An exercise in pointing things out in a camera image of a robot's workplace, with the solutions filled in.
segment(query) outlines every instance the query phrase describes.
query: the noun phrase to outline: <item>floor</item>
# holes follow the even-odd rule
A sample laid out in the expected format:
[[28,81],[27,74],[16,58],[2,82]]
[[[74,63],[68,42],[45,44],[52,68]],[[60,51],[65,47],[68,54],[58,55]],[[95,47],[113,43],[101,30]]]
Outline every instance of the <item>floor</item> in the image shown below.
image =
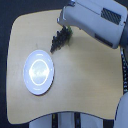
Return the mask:
[[[10,32],[13,22],[20,15],[61,9],[68,0],[0,0],[0,128],[28,128],[27,124],[11,125],[6,110],[6,66]],[[116,0],[128,7],[128,1]],[[113,121],[104,120],[104,128],[110,128]]]

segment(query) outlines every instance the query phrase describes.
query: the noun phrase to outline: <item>black object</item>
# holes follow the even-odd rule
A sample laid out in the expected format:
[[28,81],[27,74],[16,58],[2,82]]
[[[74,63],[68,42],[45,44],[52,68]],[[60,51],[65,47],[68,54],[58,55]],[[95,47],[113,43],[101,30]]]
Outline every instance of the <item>black object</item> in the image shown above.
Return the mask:
[[81,128],[81,117],[80,113],[74,113],[74,120],[75,120],[75,128]]
[[123,93],[128,92],[128,53],[121,49],[122,71],[123,71]]
[[128,47],[128,16],[127,16],[127,20],[125,23],[125,27],[121,36],[121,40],[120,40],[120,46],[123,48],[127,48]]
[[101,17],[117,25],[119,25],[121,21],[121,15],[114,13],[106,8],[103,8],[101,12]]
[[113,44],[111,42],[105,40],[104,38],[100,37],[99,35],[95,34],[95,38],[98,39],[99,41],[103,42],[107,46],[113,47]]
[[58,114],[52,114],[52,128],[58,128]]
[[72,31],[69,30],[69,28],[63,26],[60,32],[57,31],[57,36],[56,37],[53,36],[50,52],[53,53],[55,50],[61,49],[61,47],[65,45],[66,41],[69,41],[71,35],[72,35]]
[[103,128],[113,128],[114,120],[103,120]]

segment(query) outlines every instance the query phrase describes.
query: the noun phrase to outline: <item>tabletop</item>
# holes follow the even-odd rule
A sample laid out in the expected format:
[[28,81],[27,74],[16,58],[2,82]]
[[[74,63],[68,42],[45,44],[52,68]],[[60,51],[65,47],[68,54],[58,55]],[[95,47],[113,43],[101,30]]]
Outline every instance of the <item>tabletop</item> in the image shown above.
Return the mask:
[[[55,112],[77,111],[114,119],[123,78],[120,49],[113,50],[72,27],[69,45],[50,53],[52,38],[62,27],[60,10],[19,17],[13,24],[7,60],[7,116],[11,124],[29,122]],[[29,54],[44,50],[52,58],[54,80],[47,93],[31,94],[23,68]]]

